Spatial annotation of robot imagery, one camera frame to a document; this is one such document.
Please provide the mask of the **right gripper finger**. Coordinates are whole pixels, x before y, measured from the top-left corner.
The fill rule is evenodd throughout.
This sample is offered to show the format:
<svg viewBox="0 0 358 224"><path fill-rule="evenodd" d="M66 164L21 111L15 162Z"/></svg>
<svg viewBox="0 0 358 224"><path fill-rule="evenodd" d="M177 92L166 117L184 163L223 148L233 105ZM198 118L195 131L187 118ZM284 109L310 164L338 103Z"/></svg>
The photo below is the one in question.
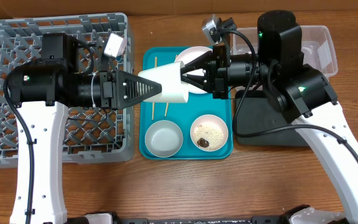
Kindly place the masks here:
<svg viewBox="0 0 358 224"><path fill-rule="evenodd" d="M197 69L203 69L206 70L207 72L210 72L213 69L213 65L211 64L212 59L213 59L213 52L207 51L204 54L192 60L191 62L185 64L185 66L180 69L180 73L183 75L185 73Z"/></svg>
<svg viewBox="0 0 358 224"><path fill-rule="evenodd" d="M197 75L189 75L182 74L181 81L195 86L207 93L212 93L211 84L209 82L209 78L206 76L197 76Z"/></svg>

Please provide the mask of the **small white plate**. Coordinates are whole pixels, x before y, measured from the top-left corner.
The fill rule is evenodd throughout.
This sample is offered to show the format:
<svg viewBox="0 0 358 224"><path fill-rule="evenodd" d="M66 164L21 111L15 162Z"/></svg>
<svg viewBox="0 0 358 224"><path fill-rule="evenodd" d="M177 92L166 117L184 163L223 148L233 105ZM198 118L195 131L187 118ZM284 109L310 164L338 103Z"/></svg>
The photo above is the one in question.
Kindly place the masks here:
<svg viewBox="0 0 358 224"><path fill-rule="evenodd" d="M217 151L225 145L229 138L226 123L218 116L205 114L194 120L190 128L190 138L193 144L202 151ZM204 138L209 142L209 147L199 147L197 140Z"/></svg>

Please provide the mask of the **grey bowl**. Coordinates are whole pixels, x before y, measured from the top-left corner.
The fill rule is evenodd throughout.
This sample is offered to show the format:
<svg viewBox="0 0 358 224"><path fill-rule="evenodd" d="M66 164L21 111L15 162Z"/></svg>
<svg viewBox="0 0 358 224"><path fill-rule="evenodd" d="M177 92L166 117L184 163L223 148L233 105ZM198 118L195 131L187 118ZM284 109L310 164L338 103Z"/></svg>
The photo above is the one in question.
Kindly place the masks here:
<svg viewBox="0 0 358 224"><path fill-rule="evenodd" d="M183 133L180 127L172 121L157 121L145 133L145 146L155 157L174 156L182 145Z"/></svg>

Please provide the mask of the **brown food scrap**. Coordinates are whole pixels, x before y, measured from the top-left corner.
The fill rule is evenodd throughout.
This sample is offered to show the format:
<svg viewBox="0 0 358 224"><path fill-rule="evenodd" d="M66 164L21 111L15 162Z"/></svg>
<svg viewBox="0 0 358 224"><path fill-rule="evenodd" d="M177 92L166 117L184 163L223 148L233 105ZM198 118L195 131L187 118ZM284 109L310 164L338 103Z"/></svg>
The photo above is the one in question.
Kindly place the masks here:
<svg viewBox="0 0 358 224"><path fill-rule="evenodd" d="M197 140L197 145L199 147L207 148L207 147L209 147L209 142L207 140L205 140L204 138L199 138L199 140Z"/></svg>

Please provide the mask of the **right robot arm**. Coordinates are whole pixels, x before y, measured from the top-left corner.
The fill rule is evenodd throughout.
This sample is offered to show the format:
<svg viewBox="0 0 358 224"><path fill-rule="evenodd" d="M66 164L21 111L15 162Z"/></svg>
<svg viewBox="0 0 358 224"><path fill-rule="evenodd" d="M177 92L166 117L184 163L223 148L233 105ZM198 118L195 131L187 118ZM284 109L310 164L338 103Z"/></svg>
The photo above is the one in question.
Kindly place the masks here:
<svg viewBox="0 0 358 224"><path fill-rule="evenodd" d="M280 223L358 223L358 142L328 79L304 63L302 29L290 11L275 10L257 21L258 46L231 55L227 38L239 35L232 19L211 18L203 32L213 45L181 70L181 79L214 98L227 99L230 87L245 93L261 88L270 106L309 145L339 195L344 211L302 205Z"/></svg>

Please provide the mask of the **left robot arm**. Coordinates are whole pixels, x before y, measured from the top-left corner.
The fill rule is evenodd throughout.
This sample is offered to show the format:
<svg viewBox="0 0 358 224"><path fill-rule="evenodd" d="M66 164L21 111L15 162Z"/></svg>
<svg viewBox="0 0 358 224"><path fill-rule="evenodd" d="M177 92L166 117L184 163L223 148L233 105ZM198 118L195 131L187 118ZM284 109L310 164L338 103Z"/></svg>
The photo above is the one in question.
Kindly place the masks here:
<svg viewBox="0 0 358 224"><path fill-rule="evenodd" d="M4 97L19 130L11 223L67 222L62 152L71 107L122 110L161 93L157 82L110 70L109 60L125 47L116 34L94 42L44 34L41 57L8 73Z"/></svg>

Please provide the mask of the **grey dishwasher rack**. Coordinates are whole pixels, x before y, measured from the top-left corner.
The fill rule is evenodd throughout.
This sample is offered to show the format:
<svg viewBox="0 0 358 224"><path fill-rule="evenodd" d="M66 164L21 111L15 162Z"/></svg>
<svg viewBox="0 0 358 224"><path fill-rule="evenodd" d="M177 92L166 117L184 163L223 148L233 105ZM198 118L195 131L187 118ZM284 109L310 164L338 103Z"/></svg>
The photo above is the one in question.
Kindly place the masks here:
<svg viewBox="0 0 358 224"><path fill-rule="evenodd" d="M109 67L125 72L134 68L133 33L127 16L121 12L0 20L0 169L16 167L18 161L18 129L4 98L4 78L14 67L39 58L42 36L53 32L85 42L95 42L112 33L120 35L127 40L126 51L120 60L110 61ZM134 156L133 108L70 108L65 129L64 162L124 162Z"/></svg>

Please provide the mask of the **large white plate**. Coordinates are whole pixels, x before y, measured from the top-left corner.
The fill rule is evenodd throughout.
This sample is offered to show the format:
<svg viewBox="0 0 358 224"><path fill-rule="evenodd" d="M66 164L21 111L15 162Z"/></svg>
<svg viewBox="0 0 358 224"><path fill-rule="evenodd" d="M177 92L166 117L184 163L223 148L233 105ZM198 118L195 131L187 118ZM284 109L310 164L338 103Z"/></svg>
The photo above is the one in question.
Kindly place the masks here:
<svg viewBox="0 0 358 224"><path fill-rule="evenodd" d="M211 51L212 51L211 48L204 47L204 46L189 47L175 57L175 62L183 62L186 65L187 63L191 62L195 58L203 55L206 52L211 52ZM190 84L188 84L188 91L194 94L206 93L206 91Z"/></svg>

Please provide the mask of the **teal plastic tray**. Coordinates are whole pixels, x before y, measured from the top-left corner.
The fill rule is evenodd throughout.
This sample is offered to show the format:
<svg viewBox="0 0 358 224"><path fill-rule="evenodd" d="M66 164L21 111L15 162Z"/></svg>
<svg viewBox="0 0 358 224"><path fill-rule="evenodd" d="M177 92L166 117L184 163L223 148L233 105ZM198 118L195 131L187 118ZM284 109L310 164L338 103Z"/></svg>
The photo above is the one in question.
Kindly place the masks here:
<svg viewBox="0 0 358 224"><path fill-rule="evenodd" d="M140 104L139 121L139 151L148 159L157 160L158 157L151 155L145 146L145 133L156 121L169 120L177 124L183 133L183 145L181 149L169 160L206 160L224 159L230 155L233 149L232 139L232 109L230 100L214 99L211 94L189 94L187 103L170 103L167 117L164 117L165 103L155 104L154 120L152 120L152 103ZM223 148L206 152L198 149L190 138L190 128L196 118L205 114L213 114L220 117L229 130L229 138Z"/></svg>

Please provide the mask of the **black tray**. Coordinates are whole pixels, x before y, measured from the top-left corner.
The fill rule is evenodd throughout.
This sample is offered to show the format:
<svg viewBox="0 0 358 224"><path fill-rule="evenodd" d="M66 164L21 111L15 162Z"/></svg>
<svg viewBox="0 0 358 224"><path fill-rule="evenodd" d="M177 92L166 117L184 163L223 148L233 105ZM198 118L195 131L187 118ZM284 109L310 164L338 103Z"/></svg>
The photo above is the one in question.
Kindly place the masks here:
<svg viewBox="0 0 358 224"><path fill-rule="evenodd" d="M265 98L264 92L257 90L245 98L237 117L237 132L256 133L286 126L281 113L276 112ZM286 130L252 138L236 137L238 144L247 146L289 146L307 147L307 142L296 132Z"/></svg>

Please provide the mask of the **clear plastic bin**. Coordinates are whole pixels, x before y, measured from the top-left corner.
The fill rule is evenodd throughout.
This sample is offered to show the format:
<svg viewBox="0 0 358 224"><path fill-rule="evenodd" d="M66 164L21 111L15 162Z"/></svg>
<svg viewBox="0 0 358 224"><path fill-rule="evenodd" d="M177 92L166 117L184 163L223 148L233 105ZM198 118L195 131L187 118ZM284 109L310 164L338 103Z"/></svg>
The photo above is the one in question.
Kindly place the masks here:
<svg viewBox="0 0 358 224"><path fill-rule="evenodd" d="M327 79L338 72L336 51L329 29L326 26L301 26L301 51L304 53L304 64L319 70ZM255 52L258 47L257 28L238 28L251 42ZM231 54L251 53L248 45L237 35L232 37Z"/></svg>

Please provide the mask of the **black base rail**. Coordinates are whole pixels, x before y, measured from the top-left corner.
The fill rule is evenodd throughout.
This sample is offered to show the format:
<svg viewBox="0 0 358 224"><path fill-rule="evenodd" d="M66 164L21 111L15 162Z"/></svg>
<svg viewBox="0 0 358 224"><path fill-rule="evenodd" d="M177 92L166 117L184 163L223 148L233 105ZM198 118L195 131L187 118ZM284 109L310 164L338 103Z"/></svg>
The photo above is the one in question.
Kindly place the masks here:
<svg viewBox="0 0 358 224"><path fill-rule="evenodd" d="M120 219L116 212L89 213L83 217L69 218L67 223L112 223L112 224L281 224L281 223L347 223L343 214L324 212L301 205L281 215L256 215L238 219L171 219L149 220L147 218Z"/></svg>

